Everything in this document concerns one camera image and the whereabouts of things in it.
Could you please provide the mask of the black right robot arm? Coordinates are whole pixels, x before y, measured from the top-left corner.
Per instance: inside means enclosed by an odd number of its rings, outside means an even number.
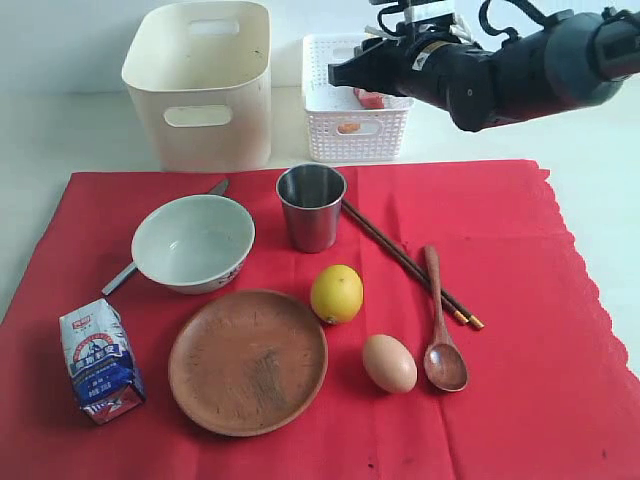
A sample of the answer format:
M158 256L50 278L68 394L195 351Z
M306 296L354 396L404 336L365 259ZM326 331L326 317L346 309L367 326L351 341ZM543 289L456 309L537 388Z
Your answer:
M513 27L491 26L483 2L483 31L506 37L490 52L468 34L450 1L379 5L381 16L401 13L403 21L394 30L381 24L353 58L329 65L329 83L425 102L463 131L599 106L639 71L639 16L628 10L546 15L518 1L540 27L523 37Z

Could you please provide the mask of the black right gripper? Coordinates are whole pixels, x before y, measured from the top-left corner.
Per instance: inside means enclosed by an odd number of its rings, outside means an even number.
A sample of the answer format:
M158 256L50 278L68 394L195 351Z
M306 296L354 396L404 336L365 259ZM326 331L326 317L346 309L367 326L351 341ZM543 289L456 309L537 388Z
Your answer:
M445 40L422 42L404 49L389 44L383 60L359 55L328 66L328 82L335 87L354 87L396 97L410 97L437 108L445 108L451 76L451 57L459 43Z

